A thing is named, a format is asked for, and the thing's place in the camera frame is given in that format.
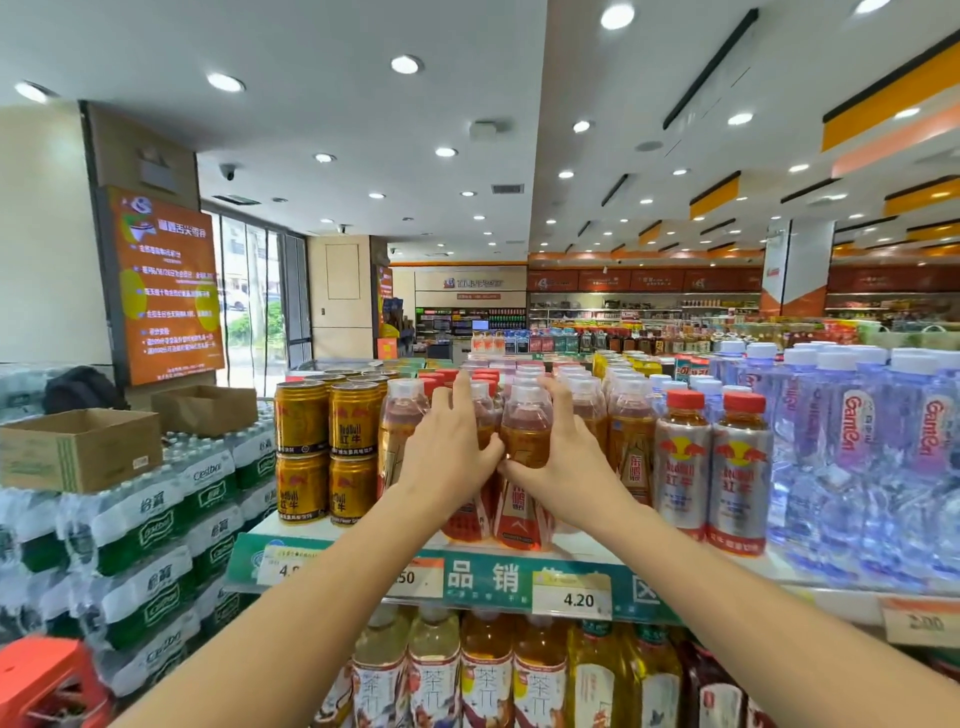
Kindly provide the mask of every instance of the left hand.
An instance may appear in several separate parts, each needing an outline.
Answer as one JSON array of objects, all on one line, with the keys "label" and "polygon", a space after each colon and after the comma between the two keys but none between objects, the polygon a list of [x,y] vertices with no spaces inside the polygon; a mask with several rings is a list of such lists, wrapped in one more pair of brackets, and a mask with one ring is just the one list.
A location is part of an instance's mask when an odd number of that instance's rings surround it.
[{"label": "left hand", "polygon": [[460,372],[452,392],[434,390],[432,408],[407,440],[397,485],[428,502],[443,523],[480,492],[502,458],[503,443],[496,433],[485,449],[477,443],[470,376]]}]

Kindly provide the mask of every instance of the price tag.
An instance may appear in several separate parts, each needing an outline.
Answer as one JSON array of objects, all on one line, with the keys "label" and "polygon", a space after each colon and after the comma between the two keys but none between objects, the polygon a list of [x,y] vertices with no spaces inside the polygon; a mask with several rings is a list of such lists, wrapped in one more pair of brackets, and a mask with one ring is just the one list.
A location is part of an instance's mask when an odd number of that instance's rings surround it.
[{"label": "price tag", "polygon": [[576,619],[613,619],[610,577],[605,573],[534,571],[535,615]]},{"label": "price tag", "polygon": [[400,572],[387,596],[394,599],[443,599],[444,559],[414,559]]},{"label": "price tag", "polygon": [[880,608],[887,642],[960,647],[960,601],[886,597]]},{"label": "price tag", "polygon": [[260,568],[256,570],[258,587],[273,587],[288,576],[293,576],[307,561],[320,553],[316,548],[267,545],[263,549]]}]

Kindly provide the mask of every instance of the recessed light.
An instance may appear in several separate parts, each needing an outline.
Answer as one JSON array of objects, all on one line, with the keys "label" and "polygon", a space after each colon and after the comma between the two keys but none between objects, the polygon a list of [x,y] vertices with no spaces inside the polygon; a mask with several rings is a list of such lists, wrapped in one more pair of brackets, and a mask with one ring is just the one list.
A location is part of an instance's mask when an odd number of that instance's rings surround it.
[{"label": "recessed light", "polygon": [[54,96],[52,91],[41,85],[31,84],[29,81],[21,81],[19,84],[14,84],[13,90],[25,99],[36,101],[38,104],[46,104]]},{"label": "recessed light", "polygon": [[878,11],[890,0],[860,0],[853,9],[854,15],[866,15],[868,12]]},{"label": "recessed light", "polygon": [[420,70],[420,61],[415,59],[413,56],[397,56],[395,59],[390,61],[390,67],[394,69],[397,73],[402,73],[405,76],[410,75],[411,73],[417,73]]},{"label": "recessed light", "polygon": [[214,88],[227,93],[238,93],[247,88],[240,79],[235,79],[224,73],[208,73],[206,74],[206,80]]},{"label": "recessed light", "polygon": [[600,16],[600,25],[608,31],[626,28],[634,21],[634,6],[629,3],[617,3],[609,6]]}]

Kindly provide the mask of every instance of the right hand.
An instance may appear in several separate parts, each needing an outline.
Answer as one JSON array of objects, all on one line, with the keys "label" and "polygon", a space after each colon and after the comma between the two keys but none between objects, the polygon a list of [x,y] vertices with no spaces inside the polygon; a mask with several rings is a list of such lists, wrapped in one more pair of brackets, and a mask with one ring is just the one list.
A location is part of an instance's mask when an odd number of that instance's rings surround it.
[{"label": "right hand", "polygon": [[634,501],[617,480],[583,418],[573,414],[570,390],[546,377],[540,383],[553,397],[550,459],[546,466],[535,469],[504,460],[498,469],[558,519],[590,531],[611,503],[623,498]]}]

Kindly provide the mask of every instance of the air vent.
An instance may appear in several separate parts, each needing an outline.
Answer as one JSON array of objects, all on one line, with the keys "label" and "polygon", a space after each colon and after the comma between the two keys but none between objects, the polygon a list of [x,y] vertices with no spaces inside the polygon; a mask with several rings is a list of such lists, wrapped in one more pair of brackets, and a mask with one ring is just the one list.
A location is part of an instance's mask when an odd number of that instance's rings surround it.
[{"label": "air vent", "polygon": [[260,204],[257,200],[251,200],[249,197],[240,197],[240,195],[214,195],[213,198],[240,207]]},{"label": "air vent", "polygon": [[522,184],[491,184],[494,195],[522,195]]}]

